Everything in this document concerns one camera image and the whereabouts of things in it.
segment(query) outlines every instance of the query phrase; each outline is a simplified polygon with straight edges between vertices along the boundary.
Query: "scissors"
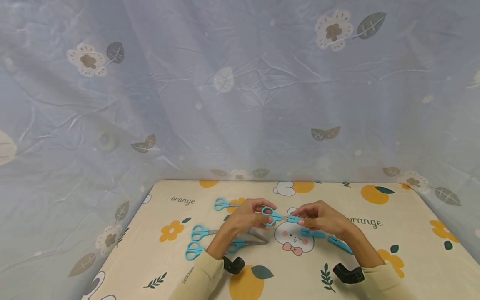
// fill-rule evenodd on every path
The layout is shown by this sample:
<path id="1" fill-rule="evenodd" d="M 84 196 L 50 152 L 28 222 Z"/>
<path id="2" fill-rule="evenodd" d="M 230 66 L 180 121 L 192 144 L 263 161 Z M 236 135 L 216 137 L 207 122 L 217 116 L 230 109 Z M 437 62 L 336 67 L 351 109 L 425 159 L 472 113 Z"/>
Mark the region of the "scissors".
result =
<path id="1" fill-rule="evenodd" d="M 247 230 L 247 233 L 268 244 L 268 240 L 263 236 L 261 236 L 260 234 L 258 234 L 256 231 L 254 231 L 253 228 L 250 228 L 249 230 Z"/>
<path id="2" fill-rule="evenodd" d="M 327 237 L 327 235 L 323 231 L 310 230 L 305 227 L 302 227 L 300 229 L 300 234 L 302 234 L 305 237 L 315 237 L 315 238 L 321 238 L 321 239 L 324 239 Z"/>
<path id="3" fill-rule="evenodd" d="M 216 198 L 215 203 L 213 203 L 213 209 L 215 209 L 218 212 L 227 207 L 239 207 L 239 206 L 240 204 L 230 203 L 227 200 L 225 200 L 225 198 L 223 197 Z"/>
<path id="4" fill-rule="evenodd" d="M 200 253 L 202 253 L 203 250 L 205 250 L 205 248 L 200 246 L 199 242 L 191 241 L 187 245 L 187 250 L 185 251 L 185 258 L 188 261 L 192 261 L 195 258 L 197 258 L 197 256 L 200 255 Z"/>
<path id="5" fill-rule="evenodd" d="M 298 222 L 302 219 L 299 216 L 292 216 L 292 215 L 282 216 L 281 214 L 276 213 L 275 210 L 273 210 L 273 208 L 269 206 L 264 206 L 262 208 L 262 215 L 271 216 L 273 218 L 273 221 L 271 223 L 264 223 L 265 226 L 272 226 L 277 221 L 287 221 L 290 223 L 298 224 Z"/>
<path id="6" fill-rule="evenodd" d="M 202 238 L 209 236 L 211 234 L 216 234 L 218 230 L 208 230 L 205 227 L 203 227 L 201 224 L 197 224 L 193 226 L 192 228 L 192 234 L 190 237 L 192 238 L 193 241 L 199 241 Z"/>
<path id="7" fill-rule="evenodd" d="M 329 236 L 328 237 L 328 241 L 332 244 L 334 244 L 335 246 L 339 247 L 340 249 L 342 249 L 343 251 L 346 251 L 350 254 L 353 255 L 353 251 L 352 249 L 350 249 L 350 247 L 345 244 L 344 242 L 342 242 L 341 240 L 337 239 L 336 237 L 334 237 L 333 235 Z"/>
<path id="8" fill-rule="evenodd" d="M 254 245 L 266 245 L 267 242 L 265 241 L 255 241 L 255 240 L 242 240 L 242 239 L 235 239 L 232 241 L 230 246 L 227 249 L 228 253 L 235 253 L 240 248 L 245 246 L 254 246 Z"/>

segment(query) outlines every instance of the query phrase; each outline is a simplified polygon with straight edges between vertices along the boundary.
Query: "person's right hand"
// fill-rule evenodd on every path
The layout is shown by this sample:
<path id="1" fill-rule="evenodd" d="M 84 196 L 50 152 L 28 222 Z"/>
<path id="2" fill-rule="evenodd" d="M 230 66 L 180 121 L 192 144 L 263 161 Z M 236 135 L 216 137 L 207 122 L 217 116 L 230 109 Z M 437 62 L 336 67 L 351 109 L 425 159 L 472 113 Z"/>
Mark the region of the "person's right hand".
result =
<path id="1" fill-rule="evenodd" d="M 347 217 L 322 200 L 304 204 L 292 215 L 304 218 L 299 221 L 299 225 L 311 230 L 323 230 L 341 240 L 344 239 L 346 232 L 356 227 Z"/>

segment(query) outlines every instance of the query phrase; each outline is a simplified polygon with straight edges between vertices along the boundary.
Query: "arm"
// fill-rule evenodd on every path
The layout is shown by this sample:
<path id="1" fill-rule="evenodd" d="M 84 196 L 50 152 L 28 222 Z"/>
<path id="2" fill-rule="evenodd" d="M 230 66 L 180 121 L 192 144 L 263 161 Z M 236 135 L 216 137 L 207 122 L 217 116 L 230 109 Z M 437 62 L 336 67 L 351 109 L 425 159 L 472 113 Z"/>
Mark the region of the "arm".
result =
<path id="1" fill-rule="evenodd" d="M 372 300 L 416 300 L 393 267 L 385 264 L 363 232 L 344 215 L 323 201 L 304 204 L 292 213 L 305 218 L 300 225 L 334 234 L 352 249 L 362 267 L 365 280 L 360 283 Z"/>
<path id="2" fill-rule="evenodd" d="M 230 243 L 251 227 L 269 229 L 263 223 L 272 222 L 272 218 L 256 213 L 262 209 L 263 205 L 276 209 L 275 204 L 262 198 L 245 200 L 223 223 L 206 251 L 200 254 L 195 265 L 168 299 L 208 299 L 223 275 L 222 258 Z"/>
<path id="3" fill-rule="evenodd" d="M 200 254 L 195 265 L 177 285 L 169 300 L 205 300 L 218 285 L 223 275 L 223 255 L 235 239 L 236 232 L 224 223 L 207 250 Z"/>

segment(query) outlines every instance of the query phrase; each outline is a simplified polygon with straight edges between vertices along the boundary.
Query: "pink bow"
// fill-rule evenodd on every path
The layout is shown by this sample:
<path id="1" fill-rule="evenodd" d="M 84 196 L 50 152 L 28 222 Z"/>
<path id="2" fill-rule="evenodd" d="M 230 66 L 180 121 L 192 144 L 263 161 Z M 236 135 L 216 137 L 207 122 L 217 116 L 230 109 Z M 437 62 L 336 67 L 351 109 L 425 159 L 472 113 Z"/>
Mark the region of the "pink bow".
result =
<path id="1" fill-rule="evenodd" d="M 290 244 L 289 242 L 286 242 L 285 244 L 283 244 L 283 250 L 293 251 L 293 254 L 295 254 L 296 256 L 300 256 L 303 253 L 302 248 L 293 247 L 292 244 Z"/>

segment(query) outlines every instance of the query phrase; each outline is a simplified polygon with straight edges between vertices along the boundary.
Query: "light blue curtain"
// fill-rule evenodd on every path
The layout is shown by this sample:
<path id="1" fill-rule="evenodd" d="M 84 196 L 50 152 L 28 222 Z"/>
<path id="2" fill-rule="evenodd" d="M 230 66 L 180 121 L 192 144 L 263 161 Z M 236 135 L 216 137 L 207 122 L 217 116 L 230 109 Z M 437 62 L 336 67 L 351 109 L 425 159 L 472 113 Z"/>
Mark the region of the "light blue curtain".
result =
<path id="1" fill-rule="evenodd" d="M 1 1 L 0 298 L 80 299 L 160 179 L 398 181 L 479 261 L 478 11 Z"/>

